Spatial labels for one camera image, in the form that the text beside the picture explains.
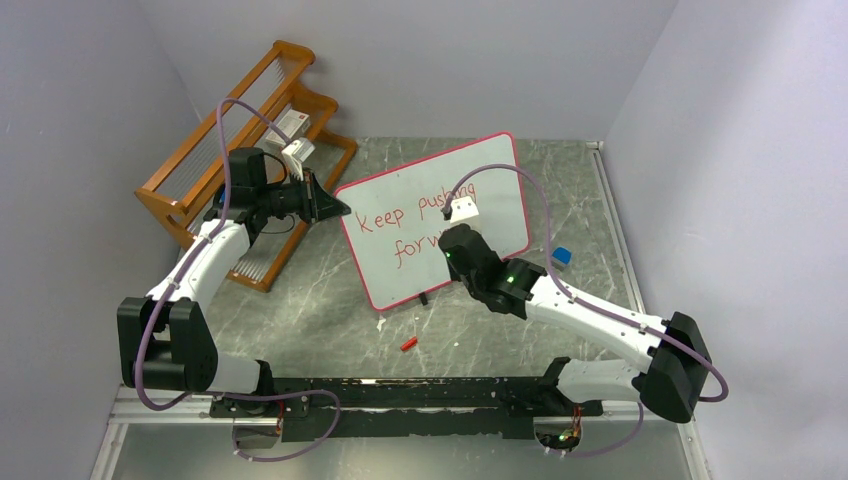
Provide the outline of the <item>pink-framed whiteboard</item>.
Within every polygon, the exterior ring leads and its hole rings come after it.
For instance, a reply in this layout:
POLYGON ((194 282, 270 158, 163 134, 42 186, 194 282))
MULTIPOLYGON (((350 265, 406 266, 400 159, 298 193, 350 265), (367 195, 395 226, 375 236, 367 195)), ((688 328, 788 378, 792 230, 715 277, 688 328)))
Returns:
POLYGON ((450 224, 441 210, 467 173, 457 195, 474 200, 488 245, 502 257, 526 251, 517 164, 514 137, 499 132, 338 188, 335 197, 351 209, 342 229, 371 307, 385 311, 449 283, 438 238, 450 224))

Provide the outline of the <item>red marker cap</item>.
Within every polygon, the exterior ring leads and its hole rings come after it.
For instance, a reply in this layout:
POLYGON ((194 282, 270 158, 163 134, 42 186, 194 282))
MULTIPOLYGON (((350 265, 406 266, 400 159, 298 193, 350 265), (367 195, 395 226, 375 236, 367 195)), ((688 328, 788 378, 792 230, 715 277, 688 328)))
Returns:
POLYGON ((418 344, 418 338, 416 336, 414 336, 414 337, 410 338, 409 340, 407 340, 406 342, 404 342, 400 346, 400 350, 402 352, 407 352, 410 349, 412 349, 413 347, 415 347, 417 344, 418 344))

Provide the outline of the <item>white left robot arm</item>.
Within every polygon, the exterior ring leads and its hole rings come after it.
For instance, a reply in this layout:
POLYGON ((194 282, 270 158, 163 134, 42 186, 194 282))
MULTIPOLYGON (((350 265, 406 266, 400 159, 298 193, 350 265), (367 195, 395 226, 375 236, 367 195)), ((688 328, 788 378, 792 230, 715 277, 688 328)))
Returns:
POLYGON ((254 416, 275 406, 277 388, 268 364, 219 352, 204 311, 269 219, 297 217, 314 224, 348 215, 351 209, 328 193, 308 168, 291 180, 269 181, 267 157, 256 147, 232 150, 225 183, 188 251, 146 295, 127 297, 119 305, 126 386, 138 391, 234 393, 237 403, 254 416))

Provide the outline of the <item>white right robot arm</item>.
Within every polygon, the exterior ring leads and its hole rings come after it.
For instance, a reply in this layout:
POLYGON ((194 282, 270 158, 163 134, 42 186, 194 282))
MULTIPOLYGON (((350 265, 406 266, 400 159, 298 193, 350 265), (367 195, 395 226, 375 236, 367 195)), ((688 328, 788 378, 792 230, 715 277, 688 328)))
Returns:
POLYGON ((539 391, 550 413, 575 403, 641 403, 675 423, 691 421, 712 363, 696 321, 676 312, 665 319, 619 307, 565 284, 543 267, 501 259, 466 224, 444 232, 438 246, 452 280, 490 311, 561 327, 614 354, 604 361, 570 360, 539 391))

